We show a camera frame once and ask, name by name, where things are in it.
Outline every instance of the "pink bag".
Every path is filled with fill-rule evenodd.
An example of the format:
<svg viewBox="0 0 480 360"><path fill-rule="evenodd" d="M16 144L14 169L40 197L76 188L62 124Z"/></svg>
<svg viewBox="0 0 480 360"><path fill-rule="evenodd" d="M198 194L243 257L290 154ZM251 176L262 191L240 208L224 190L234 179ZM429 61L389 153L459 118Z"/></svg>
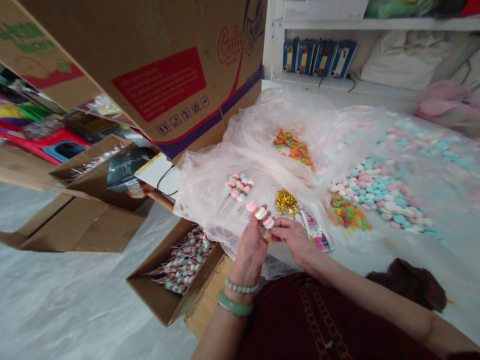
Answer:
<svg viewBox="0 0 480 360"><path fill-rule="evenodd" d="M480 137L480 98L453 80L427 86L415 99L415 116L453 129L473 139Z"/></svg>

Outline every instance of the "dark red clothing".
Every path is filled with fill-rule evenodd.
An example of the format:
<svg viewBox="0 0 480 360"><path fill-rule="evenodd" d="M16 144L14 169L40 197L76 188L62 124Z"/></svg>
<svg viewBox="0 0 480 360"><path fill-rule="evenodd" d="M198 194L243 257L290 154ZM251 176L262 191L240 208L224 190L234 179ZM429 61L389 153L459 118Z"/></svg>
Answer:
<svg viewBox="0 0 480 360"><path fill-rule="evenodd" d="M391 322L305 273L272 281L257 294L238 358L438 359Z"/></svg>

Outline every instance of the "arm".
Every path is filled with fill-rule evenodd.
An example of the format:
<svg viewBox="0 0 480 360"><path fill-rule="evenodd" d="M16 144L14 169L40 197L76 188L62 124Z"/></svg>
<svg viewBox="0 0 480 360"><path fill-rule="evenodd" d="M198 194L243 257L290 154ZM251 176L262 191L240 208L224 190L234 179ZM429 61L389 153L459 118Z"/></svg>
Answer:
<svg viewBox="0 0 480 360"><path fill-rule="evenodd" d="M252 215L241 236L236 258L228 276L232 283L252 287L259 282L268 246L267 241L261 236L261 230L258 220ZM242 294L228 287L225 287L224 291L228 298L242 305L251 304L255 296ZM246 316L233 315L217 304L191 357L192 360L235 359L242 344L247 320Z"/></svg>
<svg viewBox="0 0 480 360"><path fill-rule="evenodd" d="M293 259L313 277L336 288L354 303L392 322L442 359L480 348L448 322L424 307L347 269L309 241L302 226L277 219L273 234L285 240Z"/></svg>

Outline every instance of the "jade bangle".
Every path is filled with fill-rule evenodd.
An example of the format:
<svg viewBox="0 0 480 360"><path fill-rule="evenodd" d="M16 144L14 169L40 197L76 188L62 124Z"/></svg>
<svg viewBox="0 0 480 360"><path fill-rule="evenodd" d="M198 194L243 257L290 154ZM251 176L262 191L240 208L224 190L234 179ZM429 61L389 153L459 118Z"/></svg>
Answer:
<svg viewBox="0 0 480 360"><path fill-rule="evenodd" d="M250 315L250 313L254 309L253 304L242 305L232 301L227 295L225 295L225 291L223 288L218 293L218 303L229 313L240 317L246 317Z"/></svg>

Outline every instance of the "right hand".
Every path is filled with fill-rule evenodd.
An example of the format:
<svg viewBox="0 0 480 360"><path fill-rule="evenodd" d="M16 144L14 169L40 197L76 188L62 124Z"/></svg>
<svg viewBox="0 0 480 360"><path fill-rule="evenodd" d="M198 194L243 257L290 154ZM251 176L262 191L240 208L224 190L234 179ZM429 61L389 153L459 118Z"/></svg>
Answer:
<svg viewBox="0 0 480 360"><path fill-rule="evenodd" d="M304 227L296 221L279 217L275 220L275 226L271 228L270 232L285 241L290 248L293 261L303 269L312 256L322 255L322 252L309 239Z"/></svg>

